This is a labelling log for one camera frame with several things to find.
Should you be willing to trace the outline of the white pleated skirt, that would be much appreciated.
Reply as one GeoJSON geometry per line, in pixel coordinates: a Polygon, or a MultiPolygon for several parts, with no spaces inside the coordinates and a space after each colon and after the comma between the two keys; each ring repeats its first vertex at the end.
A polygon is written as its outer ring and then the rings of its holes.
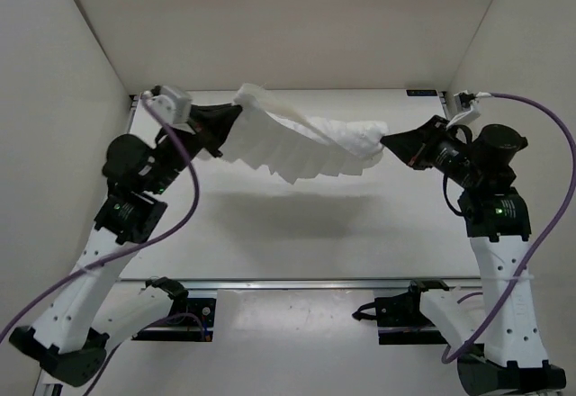
{"type": "Polygon", "coordinates": [[[242,112],[220,147],[222,159],[267,167],[286,183],[317,176],[360,176],[383,156],[384,121],[306,116],[264,88],[244,84],[233,99],[242,112]]]}

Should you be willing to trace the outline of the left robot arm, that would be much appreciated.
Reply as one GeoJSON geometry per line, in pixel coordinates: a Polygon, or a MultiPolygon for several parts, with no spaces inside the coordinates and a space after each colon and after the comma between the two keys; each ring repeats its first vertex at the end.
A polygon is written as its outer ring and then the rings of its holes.
{"type": "Polygon", "coordinates": [[[116,347],[157,321],[178,322],[188,311],[186,289],[169,278],[148,282],[153,291],[109,315],[104,300],[125,266],[143,248],[167,239],[194,215],[191,208],[171,229],[155,236],[167,204],[158,200],[183,170],[199,185],[193,159],[203,150],[221,157],[221,147],[242,109],[235,104],[187,103],[178,119],[145,102],[161,130],[150,146],[132,134],[115,138],[106,150],[103,177],[107,195],[94,217],[75,269],[25,306],[2,330],[1,338],[35,360],[53,378],[81,387],[103,369],[116,347]]]}

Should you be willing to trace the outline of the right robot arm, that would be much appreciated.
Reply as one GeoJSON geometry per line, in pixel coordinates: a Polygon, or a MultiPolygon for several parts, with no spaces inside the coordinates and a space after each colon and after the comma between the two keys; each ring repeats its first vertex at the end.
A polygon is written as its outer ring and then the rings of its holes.
{"type": "Polygon", "coordinates": [[[469,395],[537,395],[562,391],[566,373],[551,364],[541,340],[528,272],[531,225],[513,183],[512,158],[527,146],[514,129],[489,124],[474,137],[462,125],[432,117],[381,143],[414,170],[435,168],[463,191],[462,217],[481,278],[485,319],[475,325],[457,296],[444,288],[408,297],[404,316],[428,320],[447,343],[442,361],[455,363],[469,395]]]}

